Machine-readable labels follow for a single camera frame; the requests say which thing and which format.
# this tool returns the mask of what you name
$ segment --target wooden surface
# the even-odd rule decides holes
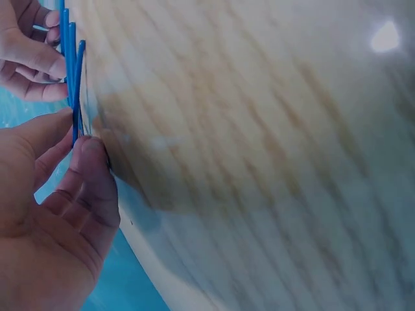
[[[171,310],[415,310],[413,1],[71,6],[86,128]]]

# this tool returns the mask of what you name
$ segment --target skin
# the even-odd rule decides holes
[[[71,110],[0,130],[0,310],[79,310],[119,227],[102,142],[82,137],[43,203],[34,193],[71,150]]]
[[[65,59],[54,48],[59,24],[59,12],[38,0],[0,0],[0,86],[23,100],[67,97],[67,86],[58,83],[66,76]]]

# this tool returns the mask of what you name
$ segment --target blue plastic stick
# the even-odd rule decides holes
[[[75,86],[75,67],[77,65],[77,39],[76,39],[76,33],[77,33],[77,26],[75,23],[69,23],[69,41],[67,42],[68,45],[68,54],[66,54],[66,57],[69,58],[69,69],[68,70],[68,77],[71,78],[71,84],[72,84],[72,92],[74,92],[74,86]]]
[[[64,38],[64,10],[65,10],[65,0],[59,1],[59,13],[60,13],[60,52],[65,56],[65,38]]]
[[[84,53],[86,48],[85,40],[82,40],[79,43],[79,50],[78,50],[78,57],[77,57],[77,68],[75,71],[75,93],[74,93],[74,101],[73,101],[73,140],[72,143],[75,145],[75,142],[78,139],[78,131],[80,130],[79,127],[83,125],[79,124],[80,120],[80,103],[79,103],[79,95],[80,95],[80,79],[82,74],[82,62],[84,60]]]
[[[65,45],[64,45],[64,49],[65,49],[65,61],[66,61],[66,72],[67,72],[67,89],[68,89],[68,93],[69,93],[69,106],[72,107],[73,105],[73,90],[72,90],[72,75],[71,75],[71,63],[70,63],[70,59],[69,59],[69,10],[66,8],[64,10],[64,19],[62,21],[63,23],[63,29],[64,29],[64,35],[63,37],[65,38]]]

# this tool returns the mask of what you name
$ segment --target fingernail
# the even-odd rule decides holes
[[[56,78],[56,77],[54,77],[54,76],[49,76],[49,80],[50,80],[51,82],[54,82],[54,83],[58,83],[58,82],[61,82],[61,81],[62,81],[62,79],[61,79],[61,78]]]
[[[65,58],[63,56],[59,57],[59,59],[55,61],[48,74],[59,79],[63,79],[66,77],[66,64]]]
[[[60,37],[52,42],[53,47],[57,47],[60,44]]]
[[[91,138],[90,140],[88,140],[87,142],[85,142],[85,151],[86,150],[98,150],[98,149],[102,149],[102,143],[99,139],[97,138]]]

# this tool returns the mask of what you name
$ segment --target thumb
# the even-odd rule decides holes
[[[0,49],[0,58],[20,63],[47,73],[54,78],[66,77],[65,58],[51,46],[26,37],[18,29],[6,31],[7,44]]]

